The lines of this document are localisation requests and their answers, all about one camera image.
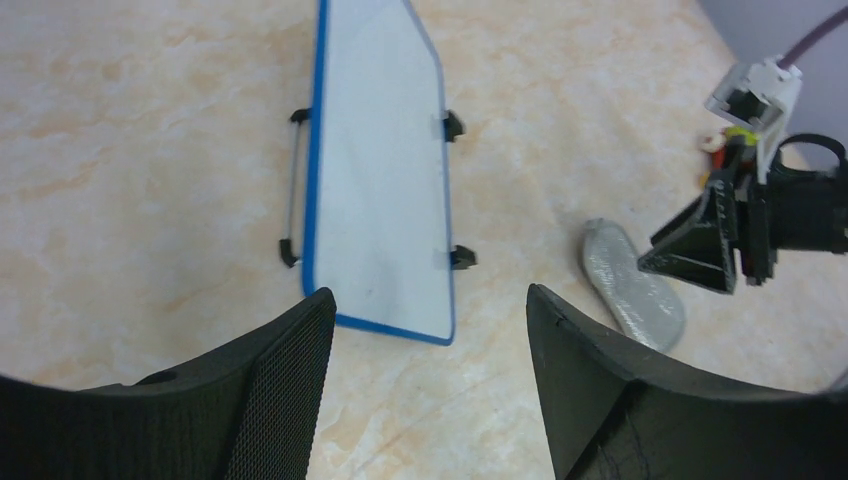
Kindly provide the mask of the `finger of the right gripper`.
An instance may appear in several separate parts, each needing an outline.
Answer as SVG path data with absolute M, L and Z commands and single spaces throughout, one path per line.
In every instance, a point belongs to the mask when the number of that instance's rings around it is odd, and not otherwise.
M 735 200 L 723 185 L 709 185 L 651 238 L 637 260 L 640 271 L 729 295 L 736 286 Z

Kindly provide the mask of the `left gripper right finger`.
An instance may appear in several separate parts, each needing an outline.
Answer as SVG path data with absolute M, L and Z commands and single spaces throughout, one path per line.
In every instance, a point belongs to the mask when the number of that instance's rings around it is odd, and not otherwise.
M 591 319 L 547 287 L 528 339 L 559 479 L 843 479 L 847 394 L 710 373 Z

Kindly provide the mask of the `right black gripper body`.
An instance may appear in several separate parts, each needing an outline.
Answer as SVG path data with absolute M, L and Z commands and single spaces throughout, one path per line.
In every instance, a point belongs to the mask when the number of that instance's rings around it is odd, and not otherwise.
M 738 246 L 746 282 L 760 286 L 774 276 L 780 250 L 847 253 L 847 150 L 820 134 L 792 135 L 780 144 L 812 144 L 836 157 L 829 170 L 799 170 L 777 149 L 764 185 L 748 188 Z

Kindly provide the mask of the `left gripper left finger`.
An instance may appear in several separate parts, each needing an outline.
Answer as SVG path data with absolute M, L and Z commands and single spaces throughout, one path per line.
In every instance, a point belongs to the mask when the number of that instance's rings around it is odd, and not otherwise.
M 136 384 L 3 377 L 5 479 L 302 479 L 331 353 L 322 288 L 277 319 Z

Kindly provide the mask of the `grey oval whiteboard eraser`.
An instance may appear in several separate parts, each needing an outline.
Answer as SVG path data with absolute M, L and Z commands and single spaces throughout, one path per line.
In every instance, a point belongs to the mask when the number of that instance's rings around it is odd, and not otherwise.
M 584 225 L 582 268 L 621 332 L 661 353 L 670 352 L 683 336 L 683 302 L 660 276 L 637 265 L 637 251 L 616 222 L 595 218 Z

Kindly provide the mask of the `blue framed small whiteboard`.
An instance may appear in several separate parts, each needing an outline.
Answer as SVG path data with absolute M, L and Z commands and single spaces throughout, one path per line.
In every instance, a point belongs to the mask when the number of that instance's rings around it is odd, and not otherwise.
M 437 50 L 408 1 L 317 5 L 302 249 L 280 254 L 305 295 L 332 292 L 338 325 L 448 346 L 454 274 L 476 262 L 452 241 L 448 146 L 464 132 L 445 102 Z

